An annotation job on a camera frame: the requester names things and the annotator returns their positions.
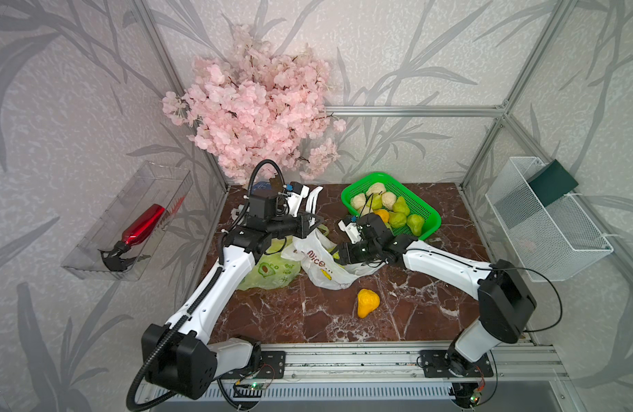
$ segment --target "wallpaper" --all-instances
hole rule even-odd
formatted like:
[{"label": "wallpaper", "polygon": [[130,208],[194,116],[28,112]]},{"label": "wallpaper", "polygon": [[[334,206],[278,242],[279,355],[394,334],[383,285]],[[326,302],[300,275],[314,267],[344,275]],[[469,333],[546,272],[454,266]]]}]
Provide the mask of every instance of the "wallpaper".
[{"label": "wallpaper", "polygon": [[633,250],[633,1],[576,7],[514,115]]},{"label": "wallpaper", "polygon": [[[129,7],[0,0],[0,412],[123,410],[142,332],[201,270],[224,191],[165,120],[170,86]],[[60,268],[145,160],[194,185],[142,278]]]},{"label": "wallpaper", "polygon": [[[501,104],[555,3],[147,0],[185,87],[192,83],[194,56],[226,60],[232,25],[248,24],[277,54],[297,54],[309,44],[328,61],[330,105]],[[373,171],[406,182],[458,182],[462,175],[456,172],[469,165],[483,126],[490,124],[489,119],[347,121],[349,131],[336,137],[342,157],[319,182],[348,183]],[[435,135],[451,137],[435,142],[445,140]]]},{"label": "wallpaper", "polygon": [[[578,1],[513,114],[633,250],[633,1]],[[483,194],[507,156],[524,154],[504,131],[465,191],[498,258],[515,254]],[[588,411],[633,412],[630,286],[611,258],[556,286],[564,317],[537,338],[556,346]],[[549,285],[529,287],[539,304],[531,327],[552,323]]]}]

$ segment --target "white cauliflower-shaped fruit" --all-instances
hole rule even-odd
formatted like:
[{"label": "white cauliflower-shaped fruit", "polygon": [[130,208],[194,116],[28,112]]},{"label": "white cauliflower-shaped fruit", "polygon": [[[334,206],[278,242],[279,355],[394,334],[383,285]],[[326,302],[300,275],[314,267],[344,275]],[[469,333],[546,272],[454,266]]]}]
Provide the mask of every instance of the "white cauliflower-shaped fruit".
[{"label": "white cauliflower-shaped fruit", "polygon": [[385,185],[383,185],[382,183],[374,183],[369,189],[367,189],[365,194],[367,196],[371,196],[372,193],[383,194],[385,192]]},{"label": "white cauliflower-shaped fruit", "polygon": [[397,201],[396,194],[392,192],[385,192],[382,194],[382,196],[380,196],[380,198],[383,200],[383,206],[385,206],[385,209],[387,210],[392,210],[392,206],[394,206],[394,202]]},{"label": "white cauliflower-shaped fruit", "polygon": [[357,194],[351,199],[351,206],[353,207],[353,209],[359,210],[364,206],[365,202],[366,196],[364,195],[364,193]]}]

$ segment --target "clear plastic container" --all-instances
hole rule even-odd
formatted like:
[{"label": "clear plastic container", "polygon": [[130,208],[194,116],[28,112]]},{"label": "clear plastic container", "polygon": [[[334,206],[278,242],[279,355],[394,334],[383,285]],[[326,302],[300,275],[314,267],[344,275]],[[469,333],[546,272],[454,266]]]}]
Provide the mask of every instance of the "clear plastic container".
[{"label": "clear plastic container", "polygon": [[[138,280],[192,184],[190,170],[145,161],[61,266],[80,279]],[[163,211],[151,234],[120,256],[127,262],[125,269],[107,268],[102,251],[113,250],[124,230],[153,205]]]}]

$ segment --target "white plastic bag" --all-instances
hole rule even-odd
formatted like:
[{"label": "white plastic bag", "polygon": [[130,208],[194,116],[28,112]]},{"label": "white plastic bag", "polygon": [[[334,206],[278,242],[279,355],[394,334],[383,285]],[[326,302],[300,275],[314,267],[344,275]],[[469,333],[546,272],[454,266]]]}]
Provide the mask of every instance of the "white plastic bag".
[{"label": "white plastic bag", "polygon": [[330,255],[336,244],[320,230],[310,233],[305,239],[293,238],[292,247],[282,251],[282,257],[300,261],[304,271],[315,286],[324,289],[346,289],[358,277],[373,274],[384,264],[356,263],[342,266]]}]

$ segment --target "brown marble surface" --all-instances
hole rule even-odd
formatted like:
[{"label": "brown marble surface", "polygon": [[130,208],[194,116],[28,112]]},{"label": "brown marble surface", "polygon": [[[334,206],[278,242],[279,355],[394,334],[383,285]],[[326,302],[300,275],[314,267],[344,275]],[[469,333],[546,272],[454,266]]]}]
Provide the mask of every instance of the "brown marble surface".
[{"label": "brown marble surface", "polygon": [[[442,217],[427,242],[469,259],[487,260],[486,251],[465,205],[451,183],[406,185]],[[347,239],[337,222],[347,209],[339,198],[346,185],[324,185],[317,214],[326,219],[328,238]],[[232,187],[218,231],[231,223],[231,210],[243,202],[244,189]],[[202,272],[216,260],[215,242]],[[371,289],[380,306],[357,317],[357,293]],[[246,335],[263,343],[452,340],[478,316],[477,303],[460,290],[431,276],[385,266],[358,279],[350,288],[331,291],[314,286],[301,272],[289,286],[236,291],[215,324],[212,342]]]}]

